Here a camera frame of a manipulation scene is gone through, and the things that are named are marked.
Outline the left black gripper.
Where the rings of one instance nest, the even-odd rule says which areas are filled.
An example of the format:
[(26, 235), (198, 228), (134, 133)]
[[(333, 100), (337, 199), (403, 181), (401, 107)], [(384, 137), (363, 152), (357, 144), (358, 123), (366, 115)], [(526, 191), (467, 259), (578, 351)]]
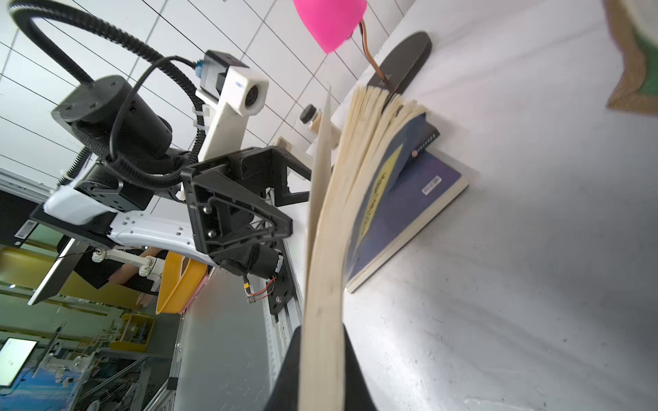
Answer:
[(279, 207), (304, 203), (288, 177), (311, 169), (283, 147), (249, 148), (181, 170), (195, 248), (238, 277), (273, 277), (282, 267), (276, 241), (293, 234)]

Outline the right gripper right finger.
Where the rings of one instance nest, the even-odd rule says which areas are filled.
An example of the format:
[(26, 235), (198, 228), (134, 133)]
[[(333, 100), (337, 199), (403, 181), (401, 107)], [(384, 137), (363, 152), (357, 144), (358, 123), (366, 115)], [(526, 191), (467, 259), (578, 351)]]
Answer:
[(344, 411), (377, 411), (346, 328), (344, 357)]

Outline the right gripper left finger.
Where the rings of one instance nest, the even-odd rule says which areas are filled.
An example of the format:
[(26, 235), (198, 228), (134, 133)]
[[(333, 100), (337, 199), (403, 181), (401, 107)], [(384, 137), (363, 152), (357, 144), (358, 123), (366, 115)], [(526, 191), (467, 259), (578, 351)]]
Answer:
[(301, 326), (293, 332), (276, 384), (264, 408), (265, 411), (298, 410), (301, 334)]

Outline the navy book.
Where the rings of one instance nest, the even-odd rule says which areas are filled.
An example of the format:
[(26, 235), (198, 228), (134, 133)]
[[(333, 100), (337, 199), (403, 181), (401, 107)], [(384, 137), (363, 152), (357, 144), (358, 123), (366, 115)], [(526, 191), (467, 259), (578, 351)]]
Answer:
[(380, 201), (346, 266), (345, 289), (356, 291), (467, 187), (461, 173), (431, 153), (420, 154)]

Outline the green jute canvas bag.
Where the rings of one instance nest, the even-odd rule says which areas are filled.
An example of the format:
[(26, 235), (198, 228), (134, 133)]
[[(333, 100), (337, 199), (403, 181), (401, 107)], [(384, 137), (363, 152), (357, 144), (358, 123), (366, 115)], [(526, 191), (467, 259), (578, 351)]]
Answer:
[(611, 110), (657, 115), (657, 3), (605, 1), (608, 31), (623, 61), (620, 80), (608, 98)]

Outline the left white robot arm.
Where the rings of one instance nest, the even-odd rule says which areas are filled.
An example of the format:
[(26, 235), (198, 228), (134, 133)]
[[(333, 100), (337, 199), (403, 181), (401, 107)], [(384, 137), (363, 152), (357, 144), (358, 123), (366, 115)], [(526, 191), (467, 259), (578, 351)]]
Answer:
[[(166, 57), (140, 39), (83, 10), (54, 1), (13, 1), (10, 18), (41, 51), (78, 81), (53, 119), (82, 150), (50, 198), (34, 211), (42, 224), (96, 248), (152, 245), (228, 272), (263, 279), (284, 275), (282, 241), (293, 222), (286, 205), (303, 203), (288, 174), (310, 177), (284, 147), (244, 147), (248, 120), (263, 108), (267, 77), (228, 53), (208, 51), (190, 63)], [(190, 99), (195, 139), (171, 145), (173, 130), (140, 96), (143, 80), (90, 77), (37, 26), (50, 20), (108, 40), (167, 75)]]

